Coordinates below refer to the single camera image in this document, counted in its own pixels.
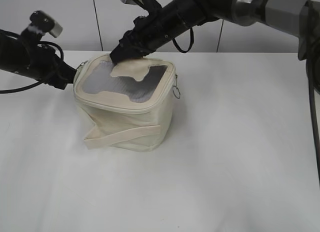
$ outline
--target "white tabletop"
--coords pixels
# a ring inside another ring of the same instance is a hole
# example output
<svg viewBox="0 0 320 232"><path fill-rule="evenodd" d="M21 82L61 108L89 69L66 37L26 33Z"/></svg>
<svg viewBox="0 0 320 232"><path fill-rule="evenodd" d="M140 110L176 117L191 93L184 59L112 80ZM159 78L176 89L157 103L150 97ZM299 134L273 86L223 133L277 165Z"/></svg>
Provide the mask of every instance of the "white tabletop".
<svg viewBox="0 0 320 232"><path fill-rule="evenodd" d="M76 67L100 52L67 51ZM305 63L156 53L181 100L155 151L88 151L72 87L0 96L1 232L318 232ZM0 73L0 88L30 84Z"/></svg>

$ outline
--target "black cable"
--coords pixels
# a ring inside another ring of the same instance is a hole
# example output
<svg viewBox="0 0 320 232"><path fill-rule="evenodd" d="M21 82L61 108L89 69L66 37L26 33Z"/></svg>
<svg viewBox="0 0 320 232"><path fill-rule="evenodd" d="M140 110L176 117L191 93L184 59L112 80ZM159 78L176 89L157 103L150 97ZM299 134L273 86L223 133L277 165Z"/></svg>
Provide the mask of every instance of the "black cable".
<svg viewBox="0 0 320 232"><path fill-rule="evenodd" d="M194 29L191 28L190 29L190 44L189 44L189 48L187 50L183 50L179 45L178 45L178 42L177 40L174 38L172 40L174 46L176 47L176 49L180 52L180 53L183 53L183 54L186 54L188 53L192 47L194 46L194 43L195 43L195 33L194 33Z"/></svg>
<svg viewBox="0 0 320 232"><path fill-rule="evenodd" d="M313 4L311 1L308 1L308 19L307 19L307 34L306 34L306 72L308 76L308 91L309 91L309 103L310 103L310 114L311 114L311 123L315 147L315 157L316 164L318 169L318 178L320 182L320 139L319 139L319 127L317 120L317 111L316 111L316 101L315 101L315 85L314 85L314 65L313 65L313 51L311 44L311 36L313 31Z"/></svg>
<svg viewBox="0 0 320 232"><path fill-rule="evenodd" d="M20 36L18 34L15 34L13 32L9 32L9 31L5 31L5 33L7 34L7 36L13 37L13 38L19 38ZM49 79L51 79L56 73L59 73L59 68L61 67L61 65L64 62L64 52L62 50L62 48L53 43L53 42L49 42L49 41L40 41L38 43L39 45L48 45L48 46L53 46L56 47L60 53L60 63L56 66L56 68L54 68L54 70L49 73L47 76L45 76L41 81L25 86L25 87L21 87L21 88L16 88L16 89L7 89L7 90L0 90L0 95L4 95L4 94L13 94L13 93L18 93L18 92L23 92L23 91L27 91L30 89L33 89L39 85L42 85L43 83L47 82Z"/></svg>

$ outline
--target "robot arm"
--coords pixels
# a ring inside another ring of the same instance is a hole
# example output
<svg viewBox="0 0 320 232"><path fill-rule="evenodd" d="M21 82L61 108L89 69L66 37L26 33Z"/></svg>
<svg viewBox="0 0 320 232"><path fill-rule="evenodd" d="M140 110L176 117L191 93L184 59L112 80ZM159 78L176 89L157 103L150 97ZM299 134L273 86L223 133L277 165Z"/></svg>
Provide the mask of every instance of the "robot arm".
<svg viewBox="0 0 320 232"><path fill-rule="evenodd" d="M41 41L46 33L57 38L63 28L40 10L30 20L21 35L0 30L0 69L38 82L20 89L1 90L0 94L21 92L40 84L64 90L67 84L73 83L76 70L64 62L62 49L52 42ZM53 47L59 50L60 57Z"/></svg>
<svg viewBox="0 0 320 232"><path fill-rule="evenodd" d="M299 60L307 58L307 39L314 52L319 50L320 3L310 0L173 0L165 7L148 7L155 0L122 0L138 4L148 10L149 16L134 20L135 27L127 31L111 53L117 64L126 59L141 58L194 26L218 19L240 26L256 22L299 38ZM312 4L312 31L307 33L309 7Z"/></svg>

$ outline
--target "fabric bag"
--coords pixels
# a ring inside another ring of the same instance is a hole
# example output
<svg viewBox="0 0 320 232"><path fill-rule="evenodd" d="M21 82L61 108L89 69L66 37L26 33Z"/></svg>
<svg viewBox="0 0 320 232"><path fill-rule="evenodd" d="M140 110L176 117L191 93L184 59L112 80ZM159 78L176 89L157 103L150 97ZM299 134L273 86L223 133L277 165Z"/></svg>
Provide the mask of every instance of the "fabric bag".
<svg viewBox="0 0 320 232"><path fill-rule="evenodd" d="M82 64L74 79L77 107L91 130L89 149L108 146L146 152L165 138L173 113L175 66L141 58L114 66L109 55Z"/></svg>

